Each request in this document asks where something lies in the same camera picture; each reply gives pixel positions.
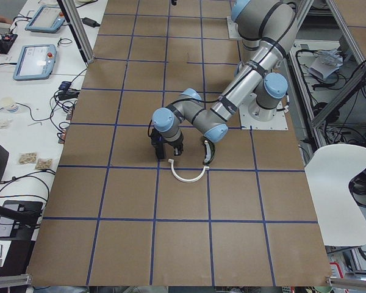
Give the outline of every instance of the brown table surface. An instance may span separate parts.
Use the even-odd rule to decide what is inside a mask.
[[[324,285],[331,270],[289,116],[288,131],[247,131],[236,114],[195,183],[157,161],[152,113],[188,87],[216,98],[240,60],[229,1],[169,2],[107,5],[27,271],[33,284]],[[192,178],[204,151],[183,125],[176,167]]]

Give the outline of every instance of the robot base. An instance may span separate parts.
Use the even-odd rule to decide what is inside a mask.
[[[287,127],[284,111],[275,112],[274,118],[268,122],[261,122],[253,118],[249,113],[248,107],[255,98],[256,95],[251,94],[239,107],[240,123],[242,125],[242,129],[250,130],[252,128],[256,130],[289,130]],[[279,102],[277,109],[282,108],[282,103]]]

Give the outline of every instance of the white mounting plate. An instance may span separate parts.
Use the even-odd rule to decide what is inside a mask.
[[[289,130],[284,111],[275,112],[274,118],[268,122],[261,122],[252,118],[248,112],[248,106],[255,97],[255,95],[250,95],[239,107],[242,129],[250,130],[252,127],[253,130]],[[282,108],[283,105],[279,102],[277,109]]]
[[[226,23],[228,24],[229,39],[240,41],[242,38],[237,32],[237,24],[232,21],[232,18],[230,16],[226,17]]]

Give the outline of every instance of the chair backrest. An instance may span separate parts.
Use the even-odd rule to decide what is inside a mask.
[[[328,246],[366,244],[366,220],[348,183],[366,169],[366,148],[328,145],[319,148],[305,167],[323,242]]]
[[[339,179],[347,183],[366,169],[366,148],[359,145],[336,144],[319,148],[305,166],[309,176]]]

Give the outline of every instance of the white desk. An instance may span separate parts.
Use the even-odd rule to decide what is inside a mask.
[[[99,0],[96,3],[79,8],[78,12],[81,18],[88,17],[101,23],[106,5],[107,0]],[[40,6],[41,5],[38,4],[37,0],[28,0],[20,11],[20,14],[27,15],[29,11],[34,10],[29,13],[29,15],[32,16]],[[55,34],[46,34],[25,31],[24,28],[26,25],[27,22],[25,21],[18,22],[18,26],[14,30],[14,33],[18,34],[18,38],[14,42],[9,54],[0,55],[0,63],[17,62],[21,48],[24,45],[53,44],[57,48],[57,59],[52,74],[77,75],[85,69],[85,64],[68,26],[62,26]],[[94,47],[99,27],[84,26],[84,29],[87,33],[91,47]],[[69,38],[73,42],[70,45],[60,45],[57,47],[60,38]],[[14,66],[3,66],[0,67],[0,71],[13,73],[14,68]]]
[[[0,72],[0,99],[4,96],[11,96],[16,102],[31,107],[35,119],[47,118],[51,112],[49,107],[50,97],[58,89],[60,83],[67,79],[67,76],[54,75],[50,76],[49,79],[41,81],[17,82],[12,79],[10,73]],[[73,82],[73,87],[80,88],[83,79],[83,76],[79,76]],[[52,123],[46,120],[33,124],[35,122],[30,118],[29,110],[22,106],[20,106],[20,110],[15,114],[11,114],[5,110],[0,111],[0,119],[7,118],[13,120],[10,126],[7,129],[0,129],[0,144],[10,153],[3,180],[9,180],[13,176],[21,176],[35,171],[35,164],[20,165],[18,163],[19,153],[35,151],[41,158],[52,158],[54,160],[52,168],[55,170],[63,146],[57,143],[57,130]],[[65,121],[65,118],[66,113],[59,109],[54,113],[52,119],[55,124],[58,124],[61,121]],[[41,173],[37,176],[49,187],[52,186],[54,179],[52,175]],[[19,194],[38,195],[46,198],[47,190],[36,179],[24,178],[16,183],[10,184],[1,192],[0,196]],[[6,200],[39,201],[33,197],[0,198],[0,205]],[[35,230],[32,240],[36,240],[37,234],[38,230]],[[3,245],[2,257],[5,259],[10,241],[0,241],[0,244]]]
[[[100,23],[107,1],[99,0],[96,3],[79,8],[80,16],[92,18]],[[39,7],[38,0],[28,0],[20,13],[26,15],[28,11],[37,10]],[[15,69],[14,66],[0,67],[0,100],[5,96],[11,96],[17,103],[28,105],[32,109],[32,115],[35,119],[42,119],[49,117],[51,113],[49,100],[54,92],[58,90],[61,82],[71,81],[85,69],[85,64],[69,27],[62,26],[56,34],[42,34],[25,31],[26,24],[24,21],[18,23],[18,27],[14,31],[14,33],[18,34],[18,38],[12,46],[10,54],[0,55],[0,63],[16,62],[23,45],[52,43],[57,47],[57,42],[60,38],[73,40],[72,44],[62,45],[57,48],[58,56],[56,64],[52,75],[48,79],[39,81],[15,81],[12,78]],[[93,47],[99,28],[85,26],[85,31]],[[85,72],[74,81],[72,88],[81,88],[84,75]],[[16,114],[8,113],[5,110],[0,111],[0,118],[12,119],[7,129],[0,129],[0,144],[10,153],[3,180],[9,180],[13,176],[21,176],[35,171],[35,164],[20,165],[17,163],[20,153],[37,152],[40,158],[52,158],[54,160],[52,168],[54,170],[57,168],[63,145],[57,143],[57,130],[49,120],[41,123],[34,122],[29,115],[29,109],[23,106],[20,106],[20,110]],[[66,113],[59,109],[54,113],[52,119],[58,125],[60,122],[65,121]],[[52,175],[39,173],[37,176],[49,187],[52,186],[54,180]],[[10,184],[1,192],[0,196],[19,194],[38,195],[46,198],[47,190],[36,179],[24,178]],[[34,197],[0,198],[0,205],[6,200],[41,201]],[[37,234],[38,230],[35,230],[32,240],[36,240]],[[0,241],[0,244],[3,245],[2,262],[4,262],[10,247],[10,241]]]

